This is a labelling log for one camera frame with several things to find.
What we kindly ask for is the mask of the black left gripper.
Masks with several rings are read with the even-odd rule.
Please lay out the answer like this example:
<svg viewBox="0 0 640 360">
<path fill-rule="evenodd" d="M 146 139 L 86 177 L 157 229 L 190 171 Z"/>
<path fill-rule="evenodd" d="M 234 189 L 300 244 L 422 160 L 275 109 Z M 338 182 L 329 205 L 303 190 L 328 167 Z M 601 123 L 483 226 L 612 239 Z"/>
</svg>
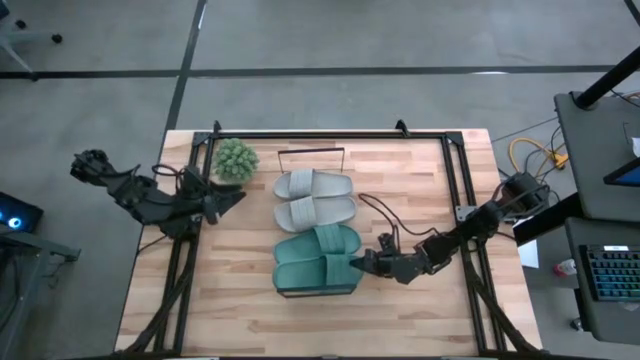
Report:
<svg viewBox="0 0 640 360">
<path fill-rule="evenodd" d="M 246 197 L 244 191 L 224 193 L 209 192 L 201 199 L 202 213 L 208 224 L 217 224 L 219 218 Z"/>
</svg>

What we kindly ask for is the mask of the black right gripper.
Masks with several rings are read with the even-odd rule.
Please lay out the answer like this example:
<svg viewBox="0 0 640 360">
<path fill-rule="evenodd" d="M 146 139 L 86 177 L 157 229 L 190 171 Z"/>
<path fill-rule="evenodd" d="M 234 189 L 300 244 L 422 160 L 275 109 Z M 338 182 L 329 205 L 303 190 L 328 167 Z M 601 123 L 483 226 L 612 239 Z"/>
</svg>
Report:
<svg viewBox="0 0 640 360">
<path fill-rule="evenodd" d="M 430 261 L 420 251 L 413 254 L 365 253 L 353 258 L 350 266 L 365 273 L 374 273 L 378 277 L 393 279 L 404 285 L 410 284 L 417 277 L 430 270 Z"/>
</svg>

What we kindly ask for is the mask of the green rubber slide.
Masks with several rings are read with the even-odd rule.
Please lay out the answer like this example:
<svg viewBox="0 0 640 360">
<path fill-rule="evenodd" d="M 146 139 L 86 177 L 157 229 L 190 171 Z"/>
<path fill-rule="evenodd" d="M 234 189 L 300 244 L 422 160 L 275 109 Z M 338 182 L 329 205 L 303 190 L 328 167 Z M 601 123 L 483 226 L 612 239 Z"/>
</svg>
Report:
<svg viewBox="0 0 640 360">
<path fill-rule="evenodd" d="M 313 227 L 280 241 L 273 249 L 277 264 L 317 258 L 323 255 L 351 255 L 361 248 L 360 235 L 351 227 L 329 224 Z"/>
<path fill-rule="evenodd" d="M 278 264 L 272 280 L 277 291 L 324 295 L 350 294 L 363 272 L 350 266 L 353 255 L 323 255 L 317 258 Z"/>
</svg>

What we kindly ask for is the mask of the grey rubber slide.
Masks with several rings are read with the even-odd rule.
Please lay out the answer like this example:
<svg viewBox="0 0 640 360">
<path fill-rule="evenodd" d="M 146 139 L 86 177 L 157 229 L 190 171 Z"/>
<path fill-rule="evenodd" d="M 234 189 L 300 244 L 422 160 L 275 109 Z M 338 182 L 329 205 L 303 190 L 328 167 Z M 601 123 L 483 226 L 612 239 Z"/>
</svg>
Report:
<svg viewBox="0 0 640 360">
<path fill-rule="evenodd" d="M 274 208 L 274 219 L 282 230 L 298 233 L 316 226 L 348 222 L 355 217 L 356 212 L 356 202 L 350 196 L 308 196 L 277 205 Z"/>
<path fill-rule="evenodd" d="M 272 189 L 274 194 L 283 200 L 297 200 L 309 196 L 332 198 L 350 195 L 353 192 L 353 182 L 346 175 L 305 168 L 282 174 L 275 180 Z"/>
</svg>

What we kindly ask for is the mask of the black metal shoe shelf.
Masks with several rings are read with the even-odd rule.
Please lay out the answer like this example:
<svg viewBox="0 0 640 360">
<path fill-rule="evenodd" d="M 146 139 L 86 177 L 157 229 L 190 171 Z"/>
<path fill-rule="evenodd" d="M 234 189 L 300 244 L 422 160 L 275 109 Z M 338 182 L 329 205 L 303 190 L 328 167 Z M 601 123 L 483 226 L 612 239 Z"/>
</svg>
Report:
<svg viewBox="0 0 640 360">
<path fill-rule="evenodd" d="M 351 294 L 362 272 L 350 265 L 361 247 L 359 234 L 347 226 L 357 206 L 351 178 L 313 167 L 282 170 L 273 193 L 283 202 L 274 208 L 276 224 L 293 236 L 273 250 L 273 285 L 285 298 Z"/>
</svg>

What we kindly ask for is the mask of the green plant in white pot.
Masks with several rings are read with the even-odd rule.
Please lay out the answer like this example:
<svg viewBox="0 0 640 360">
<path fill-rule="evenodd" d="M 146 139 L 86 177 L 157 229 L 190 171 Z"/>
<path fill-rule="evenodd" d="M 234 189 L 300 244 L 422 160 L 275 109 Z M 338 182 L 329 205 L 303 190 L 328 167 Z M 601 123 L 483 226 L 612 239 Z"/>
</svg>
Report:
<svg viewBox="0 0 640 360">
<path fill-rule="evenodd" d="M 249 182 L 260 163 L 256 151 L 239 138 L 223 139 L 214 154 L 215 175 L 226 183 Z"/>
</svg>

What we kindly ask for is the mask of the white paper sheet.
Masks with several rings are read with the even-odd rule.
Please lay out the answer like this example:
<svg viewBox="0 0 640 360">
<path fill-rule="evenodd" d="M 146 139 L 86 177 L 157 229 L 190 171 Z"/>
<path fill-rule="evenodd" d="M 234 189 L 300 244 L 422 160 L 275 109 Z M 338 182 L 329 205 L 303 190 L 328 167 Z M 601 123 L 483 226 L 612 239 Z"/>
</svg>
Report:
<svg viewBox="0 0 640 360">
<path fill-rule="evenodd" d="M 523 245 L 518 246 L 518 254 L 523 267 L 538 269 L 539 255 L 537 241 L 532 240 Z"/>
</svg>

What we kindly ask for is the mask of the black beam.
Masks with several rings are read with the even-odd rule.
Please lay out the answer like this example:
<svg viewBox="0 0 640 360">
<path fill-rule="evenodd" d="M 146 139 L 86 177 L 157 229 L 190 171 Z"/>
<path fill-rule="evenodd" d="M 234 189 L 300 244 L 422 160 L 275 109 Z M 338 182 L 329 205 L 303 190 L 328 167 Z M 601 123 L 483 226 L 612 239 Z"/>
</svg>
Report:
<svg viewBox="0 0 640 360">
<path fill-rule="evenodd" d="M 532 218 L 513 227 L 518 246 L 524 245 L 540 235 L 564 225 L 569 217 L 583 217 L 582 203 L 578 193 L 561 200 Z"/>
</svg>

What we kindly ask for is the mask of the computer with blue light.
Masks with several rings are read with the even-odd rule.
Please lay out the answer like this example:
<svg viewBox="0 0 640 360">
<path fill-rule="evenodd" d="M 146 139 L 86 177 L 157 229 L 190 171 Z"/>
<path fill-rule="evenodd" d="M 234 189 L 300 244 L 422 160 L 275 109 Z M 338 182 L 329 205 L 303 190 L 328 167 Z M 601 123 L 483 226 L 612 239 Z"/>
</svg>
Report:
<svg viewBox="0 0 640 360">
<path fill-rule="evenodd" d="M 43 214 L 41 208 L 0 192 L 0 224 L 12 230 L 33 233 Z"/>
</svg>

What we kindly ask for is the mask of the dark grey desk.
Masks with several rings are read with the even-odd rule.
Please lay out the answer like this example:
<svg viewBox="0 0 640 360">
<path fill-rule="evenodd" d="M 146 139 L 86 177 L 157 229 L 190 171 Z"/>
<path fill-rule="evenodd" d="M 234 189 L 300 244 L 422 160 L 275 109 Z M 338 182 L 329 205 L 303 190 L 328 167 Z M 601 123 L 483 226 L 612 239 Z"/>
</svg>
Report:
<svg viewBox="0 0 640 360">
<path fill-rule="evenodd" d="M 569 218 L 565 230 L 577 269 L 575 290 L 581 328 L 599 341 L 640 345 L 640 302 L 599 302 L 587 285 L 580 245 L 640 246 L 640 225 Z"/>
</svg>

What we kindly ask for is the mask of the backlit keyboard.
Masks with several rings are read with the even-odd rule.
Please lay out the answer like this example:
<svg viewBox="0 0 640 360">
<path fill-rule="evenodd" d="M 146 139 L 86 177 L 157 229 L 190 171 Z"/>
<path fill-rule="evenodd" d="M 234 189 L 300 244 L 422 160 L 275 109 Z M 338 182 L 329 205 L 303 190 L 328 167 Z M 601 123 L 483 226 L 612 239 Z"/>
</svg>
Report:
<svg viewBox="0 0 640 360">
<path fill-rule="evenodd" d="M 580 245 L 592 297 L 599 302 L 640 302 L 640 246 Z"/>
</svg>

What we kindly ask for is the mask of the grey office chair base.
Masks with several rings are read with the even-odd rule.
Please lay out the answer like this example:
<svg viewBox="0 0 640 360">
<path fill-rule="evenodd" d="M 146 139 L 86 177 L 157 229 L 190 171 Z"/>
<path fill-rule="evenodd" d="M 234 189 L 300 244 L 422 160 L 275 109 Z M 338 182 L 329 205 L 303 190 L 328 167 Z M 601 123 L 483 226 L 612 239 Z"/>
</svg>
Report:
<svg viewBox="0 0 640 360">
<path fill-rule="evenodd" d="M 12 15 L 7 0 L 0 0 L 0 49 L 18 63 L 26 71 L 27 78 L 32 81 L 37 81 L 39 75 L 17 53 L 14 45 L 44 39 L 49 39 L 54 44 L 63 42 L 63 36 L 59 33 L 28 30 L 27 24 L 22 19 Z"/>
</svg>

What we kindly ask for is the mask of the tablet with blue screen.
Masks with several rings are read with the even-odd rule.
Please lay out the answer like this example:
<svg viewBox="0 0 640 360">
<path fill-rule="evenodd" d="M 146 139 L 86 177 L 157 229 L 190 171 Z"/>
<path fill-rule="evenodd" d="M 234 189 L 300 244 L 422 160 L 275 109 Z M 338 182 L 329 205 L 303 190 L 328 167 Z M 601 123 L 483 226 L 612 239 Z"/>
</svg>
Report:
<svg viewBox="0 0 640 360">
<path fill-rule="evenodd" d="M 606 175 L 603 181 L 607 185 L 640 187 L 640 157 Z"/>
</svg>

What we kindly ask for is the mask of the black pole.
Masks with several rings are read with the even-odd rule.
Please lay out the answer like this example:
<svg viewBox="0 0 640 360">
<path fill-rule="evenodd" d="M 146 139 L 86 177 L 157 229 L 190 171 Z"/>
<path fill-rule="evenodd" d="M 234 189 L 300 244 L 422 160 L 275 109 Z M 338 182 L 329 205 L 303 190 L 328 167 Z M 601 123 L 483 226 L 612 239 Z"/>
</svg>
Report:
<svg viewBox="0 0 640 360">
<path fill-rule="evenodd" d="M 574 104 L 583 110 L 591 108 L 604 95 L 626 80 L 640 68 L 640 46 L 606 72 L 600 79 L 580 94 L 572 94 Z"/>
</svg>

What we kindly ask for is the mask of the black aluminium rig frame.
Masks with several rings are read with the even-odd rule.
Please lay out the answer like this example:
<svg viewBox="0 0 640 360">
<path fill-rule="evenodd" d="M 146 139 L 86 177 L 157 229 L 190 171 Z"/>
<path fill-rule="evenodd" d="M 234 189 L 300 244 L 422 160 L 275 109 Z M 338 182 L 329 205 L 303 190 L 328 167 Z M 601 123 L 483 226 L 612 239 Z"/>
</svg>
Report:
<svg viewBox="0 0 640 360">
<path fill-rule="evenodd" d="M 260 167 L 246 197 L 194 244 L 175 245 L 153 227 L 141 235 L 116 348 L 129 347 L 169 287 L 168 275 L 193 258 L 193 282 L 174 307 L 163 347 L 185 356 L 475 355 L 492 345 L 488 316 L 472 317 L 462 262 L 407 286 L 365 276 L 352 294 L 287 299 L 272 283 L 272 186 L 296 168 L 344 173 L 356 192 L 383 200 L 407 224 L 405 248 L 429 228 L 450 229 L 460 204 L 487 201 L 499 176 L 484 129 L 240 130 Z"/>
</svg>

